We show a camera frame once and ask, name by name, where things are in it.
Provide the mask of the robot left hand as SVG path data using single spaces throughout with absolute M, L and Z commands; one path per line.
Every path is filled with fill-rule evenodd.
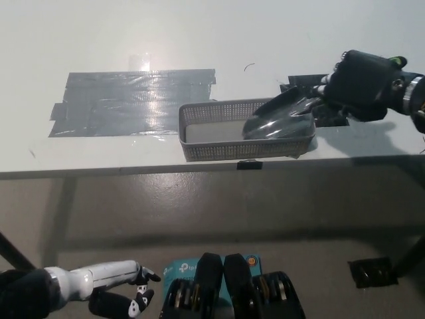
M 87 302 L 89 311 L 103 318 L 137 318 L 150 304 L 154 291 L 150 281 L 161 277 L 133 260 L 114 261 L 65 270 L 58 266 L 44 269 L 50 280 L 50 311 L 64 308 L 69 302 Z M 136 294 L 128 298 L 110 292 L 129 284 Z

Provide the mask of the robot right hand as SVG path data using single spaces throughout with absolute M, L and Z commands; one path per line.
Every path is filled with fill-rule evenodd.
M 403 70 L 406 65 L 403 56 L 385 58 L 349 50 L 311 92 L 360 121 L 382 120 L 389 109 L 402 110 L 405 90 L 416 76 Z

